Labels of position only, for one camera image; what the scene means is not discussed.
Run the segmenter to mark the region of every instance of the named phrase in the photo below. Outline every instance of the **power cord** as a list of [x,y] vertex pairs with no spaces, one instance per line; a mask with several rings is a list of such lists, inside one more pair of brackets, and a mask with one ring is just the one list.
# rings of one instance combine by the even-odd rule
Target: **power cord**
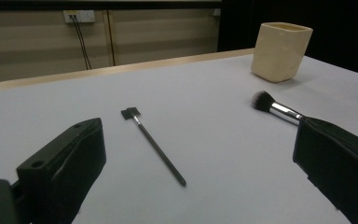
[[71,20],[74,23],[74,26],[76,28],[77,36],[79,37],[79,41],[80,41],[80,46],[83,51],[84,63],[86,64],[86,69],[89,70],[89,69],[91,69],[91,63],[89,60],[89,56],[87,55],[86,45],[84,44],[83,35],[81,34],[81,30],[80,30],[79,23],[77,21],[77,17],[76,17],[76,15],[69,15],[69,18],[71,18]]

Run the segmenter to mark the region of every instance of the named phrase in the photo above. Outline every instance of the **silver ferrule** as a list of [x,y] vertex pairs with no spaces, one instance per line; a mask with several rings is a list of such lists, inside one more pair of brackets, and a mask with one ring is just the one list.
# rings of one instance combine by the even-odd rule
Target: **silver ferrule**
[[276,115],[277,117],[280,117],[281,119],[285,119],[289,122],[292,122],[295,125],[298,125],[301,118],[303,117],[302,114],[296,112],[294,109],[291,109],[285,105],[281,105],[276,102],[272,104],[271,108],[269,109],[269,112],[271,114]]
[[139,125],[141,124],[141,121],[138,120],[138,118],[136,118],[136,116],[133,116],[133,119],[135,120],[135,122]]

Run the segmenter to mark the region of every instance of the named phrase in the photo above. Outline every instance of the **white table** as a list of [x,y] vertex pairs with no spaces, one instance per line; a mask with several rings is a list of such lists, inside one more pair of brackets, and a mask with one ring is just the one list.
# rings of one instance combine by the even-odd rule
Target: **white table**
[[[268,91],[358,135],[358,74],[305,57],[272,84],[253,55],[0,91],[0,178],[71,125],[103,121],[107,164],[74,223],[349,223],[292,161],[296,126],[251,108]],[[132,120],[187,181],[181,187]]]

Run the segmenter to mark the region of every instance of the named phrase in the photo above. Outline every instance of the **beige container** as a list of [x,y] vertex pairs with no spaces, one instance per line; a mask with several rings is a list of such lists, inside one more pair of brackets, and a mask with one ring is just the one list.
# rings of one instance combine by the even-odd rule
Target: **beige container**
[[312,31],[309,27],[285,22],[261,24],[255,44],[252,72],[270,82],[281,82],[294,77]]

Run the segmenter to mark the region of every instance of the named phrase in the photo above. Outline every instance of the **brush bristles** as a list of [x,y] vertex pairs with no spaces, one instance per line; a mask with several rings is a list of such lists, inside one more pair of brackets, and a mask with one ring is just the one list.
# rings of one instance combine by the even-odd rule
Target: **brush bristles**
[[275,103],[275,100],[268,92],[258,91],[253,97],[252,107],[257,110],[269,112],[273,103]]

